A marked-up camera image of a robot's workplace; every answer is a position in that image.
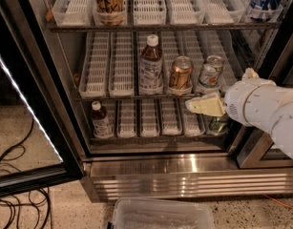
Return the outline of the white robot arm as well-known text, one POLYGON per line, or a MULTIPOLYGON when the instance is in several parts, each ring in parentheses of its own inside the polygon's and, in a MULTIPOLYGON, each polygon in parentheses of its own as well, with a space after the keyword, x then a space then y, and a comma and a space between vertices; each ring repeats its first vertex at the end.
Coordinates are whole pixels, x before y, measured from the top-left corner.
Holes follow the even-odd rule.
POLYGON ((224 98, 209 93, 186 100, 185 107, 194 114, 228 115, 244 126, 257 127, 270 134, 274 144, 293 160, 293 88, 279 87, 247 68, 224 98))

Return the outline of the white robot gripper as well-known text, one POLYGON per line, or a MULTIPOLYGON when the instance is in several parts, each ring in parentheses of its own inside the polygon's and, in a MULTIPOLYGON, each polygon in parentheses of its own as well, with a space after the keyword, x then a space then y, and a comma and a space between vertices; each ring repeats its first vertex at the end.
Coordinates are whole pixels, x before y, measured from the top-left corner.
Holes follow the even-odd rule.
POLYGON ((259 78, 253 68, 247 68, 241 81, 225 93, 224 106, 219 93, 210 93, 186 100, 185 107, 200 115, 220 117, 227 113, 244 126, 268 127, 273 113, 290 97, 289 88, 259 78))

